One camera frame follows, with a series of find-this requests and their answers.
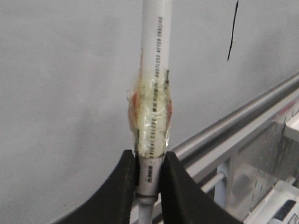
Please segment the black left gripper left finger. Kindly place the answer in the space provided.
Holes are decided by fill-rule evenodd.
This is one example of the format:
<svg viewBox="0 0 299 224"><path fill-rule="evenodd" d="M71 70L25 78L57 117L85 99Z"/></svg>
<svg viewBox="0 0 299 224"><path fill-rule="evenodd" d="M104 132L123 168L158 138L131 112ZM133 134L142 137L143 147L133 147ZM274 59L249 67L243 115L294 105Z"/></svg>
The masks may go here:
<svg viewBox="0 0 299 224"><path fill-rule="evenodd" d="M124 150L116 167L95 194L59 224L129 224L135 183L135 158Z"/></svg>

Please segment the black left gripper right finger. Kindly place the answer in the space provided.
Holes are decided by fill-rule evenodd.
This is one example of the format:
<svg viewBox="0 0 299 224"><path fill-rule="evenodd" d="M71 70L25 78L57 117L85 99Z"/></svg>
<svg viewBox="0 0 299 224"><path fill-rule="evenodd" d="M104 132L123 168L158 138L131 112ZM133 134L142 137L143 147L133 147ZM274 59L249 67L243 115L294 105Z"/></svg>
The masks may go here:
<svg viewBox="0 0 299 224"><path fill-rule="evenodd" d="M240 224L189 176L174 152L161 167L160 192L165 224Z"/></svg>

